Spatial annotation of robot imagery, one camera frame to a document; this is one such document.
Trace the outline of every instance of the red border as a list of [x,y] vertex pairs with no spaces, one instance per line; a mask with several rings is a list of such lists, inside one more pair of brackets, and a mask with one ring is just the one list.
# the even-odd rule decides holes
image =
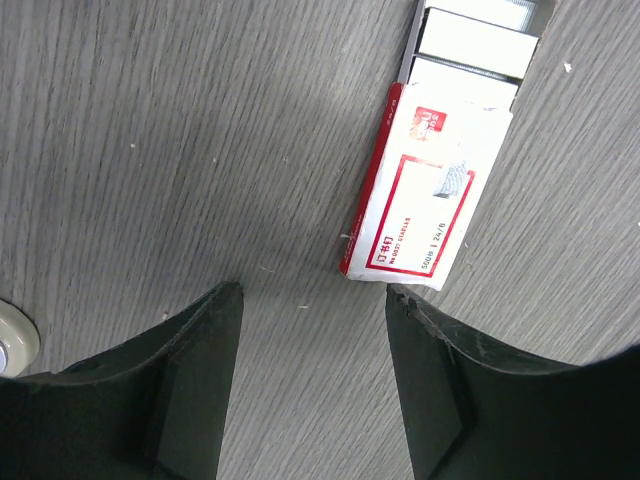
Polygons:
[[384,150],[387,146],[387,140],[391,127],[393,125],[393,119],[398,109],[398,103],[400,102],[400,95],[404,84],[394,83],[389,89],[389,97],[387,99],[387,106],[384,109],[384,115],[382,116],[382,122],[380,123],[380,129],[378,130],[378,140],[376,141],[375,149],[373,150],[373,156],[369,169],[367,170],[367,176],[364,179],[364,185],[362,187],[362,194],[360,195],[360,202],[358,203],[358,209],[356,210],[356,218],[353,221],[351,227],[351,234],[349,235],[349,243],[347,244],[347,250],[340,262],[340,271],[346,275],[349,271],[349,265],[351,265],[351,257],[353,257],[353,250],[360,235],[360,228],[362,227],[362,221],[367,211],[367,205],[369,204],[369,198],[371,192],[373,192],[373,186],[376,181],[376,175],[382,162]]
[[380,219],[380,225],[378,226],[378,231],[376,232],[376,238],[373,241],[373,245],[371,246],[371,252],[369,253],[369,258],[367,260],[366,267],[370,268],[370,269],[373,269],[373,270],[385,270],[387,272],[406,273],[408,275],[416,275],[418,277],[431,278],[431,277],[433,277],[433,274],[435,273],[436,267],[438,266],[438,262],[440,261],[440,257],[444,253],[444,248],[446,247],[447,242],[449,241],[449,236],[451,235],[451,231],[453,230],[453,226],[455,225],[456,220],[458,219],[458,215],[460,214],[460,210],[462,210],[462,205],[464,205],[464,202],[467,199],[467,195],[469,193],[469,190],[471,189],[471,184],[473,183],[473,179],[475,178],[475,172],[472,171],[472,170],[467,171],[467,175],[469,175],[469,183],[467,184],[467,188],[464,189],[464,193],[462,194],[462,197],[460,198],[460,203],[458,204],[458,208],[456,209],[456,213],[453,215],[453,219],[451,220],[451,225],[449,226],[449,229],[447,230],[447,233],[444,236],[444,239],[442,240],[442,246],[440,247],[440,250],[438,251],[438,256],[434,260],[433,267],[431,268],[431,271],[429,273],[416,272],[416,271],[413,271],[413,270],[401,270],[399,268],[382,267],[380,265],[374,265],[372,263],[373,256],[375,255],[376,248],[378,246],[378,242],[380,241],[380,236],[382,235],[382,230],[384,229],[384,223],[387,220],[387,215],[389,213],[389,209],[391,208],[391,202],[393,202],[393,197],[396,194],[396,189],[398,188],[398,183],[400,182],[400,175],[402,174],[402,169],[404,168],[405,162],[416,162],[416,163],[421,163],[423,165],[429,165],[431,167],[442,168],[442,165],[434,165],[432,163],[429,163],[429,162],[427,162],[425,160],[421,160],[419,158],[411,157],[409,155],[402,155],[402,157],[400,158],[400,165],[398,165],[398,171],[396,172],[396,178],[393,180],[393,186],[391,187],[391,193],[389,193],[389,199],[387,200],[387,204],[385,205],[384,211],[382,212],[382,218]]

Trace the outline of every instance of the red square logo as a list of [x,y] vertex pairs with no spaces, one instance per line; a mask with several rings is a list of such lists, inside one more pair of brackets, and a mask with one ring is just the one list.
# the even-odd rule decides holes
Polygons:
[[431,135],[442,131],[446,118],[446,113],[418,107],[416,114],[413,116],[413,123],[411,124],[409,135],[414,140],[426,142]]

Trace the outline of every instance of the red and white box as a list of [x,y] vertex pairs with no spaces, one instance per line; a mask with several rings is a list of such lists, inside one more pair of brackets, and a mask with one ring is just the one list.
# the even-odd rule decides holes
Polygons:
[[392,85],[341,272],[440,290],[511,118],[507,109]]

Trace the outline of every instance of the grey wooden surface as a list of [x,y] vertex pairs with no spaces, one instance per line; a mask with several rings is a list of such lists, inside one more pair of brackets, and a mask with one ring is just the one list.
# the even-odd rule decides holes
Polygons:
[[[383,286],[337,263],[412,8],[0,2],[0,296],[40,329],[33,370],[237,279],[219,477],[409,479]],[[639,21],[560,3],[429,300],[565,361],[640,341]]]

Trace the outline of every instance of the white round object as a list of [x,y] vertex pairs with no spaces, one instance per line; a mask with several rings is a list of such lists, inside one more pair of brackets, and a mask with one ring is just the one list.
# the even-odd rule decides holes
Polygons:
[[16,377],[35,360],[40,336],[27,316],[13,305],[0,301],[0,371],[2,377]]

